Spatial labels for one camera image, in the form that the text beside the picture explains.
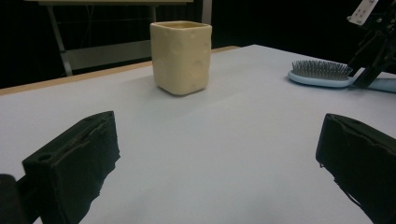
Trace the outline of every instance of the hairbrush handle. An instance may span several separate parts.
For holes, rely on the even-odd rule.
[[[396,93],[396,78],[377,78],[368,88],[372,90]]]

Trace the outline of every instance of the black object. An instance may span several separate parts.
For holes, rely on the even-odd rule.
[[[359,69],[365,67],[354,85],[367,88],[389,66],[396,64],[396,1],[390,3],[384,12],[372,12],[361,26],[369,32],[359,43],[360,48],[349,62],[355,76]]]
[[[316,158],[374,223],[396,223],[395,139],[358,120],[327,114]]]
[[[26,158],[18,182],[0,175],[0,223],[79,223],[119,158],[113,111],[79,121]]]

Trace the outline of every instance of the beige cup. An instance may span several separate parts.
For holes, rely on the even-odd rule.
[[[209,81],[212,26],[192,21],[150,25],[154,80],[162,89],[185,95]]]

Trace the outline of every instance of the wooden table edge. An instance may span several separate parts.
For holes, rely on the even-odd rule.
[[[239,47],[237,47],[237,46],[228,46],[228,47],[223,47],[223,48],[219,48],[219,49],[212,49],[212,53],[218,53],[218,52],[222,52],[225,50],[238,49],[238,48]],[[93,77],[108,76],[108,75],[117,74],[120,72],[137,69],[137,68],[151,66],[151,65],[152,65],[152,62],[134,63],[134,64],[129,64],[129,65],[121,66],[121,67],[114,67],[114,68],[104,69],[104,70],[100,70],[100,71],[90,72],[90,73],[71,76],[71,77],[60,77],[60,78],[51,79],[51,80],[47,80],[47,81],[41,81],[41,82],[36,82],[36,83],[31,83],[31,84],[26,84],[26,85],[20,85],[20,86],[16,86],[16,87],[4,88],[4,89],[0,89],[0,96],[17,93],[17,92],[21,92],[21,91],[31,91],[31,90],[46,88],[49,86],[55,86],[55,85],[60,85],[60,84],[64,84],[64,83],[81,81],[81,80],[93,78]]]

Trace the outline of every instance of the cup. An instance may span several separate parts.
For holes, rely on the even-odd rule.
[[[212,26],[193,21],[150,25],[155,83],[174,95],[204,89],[209,82]]]

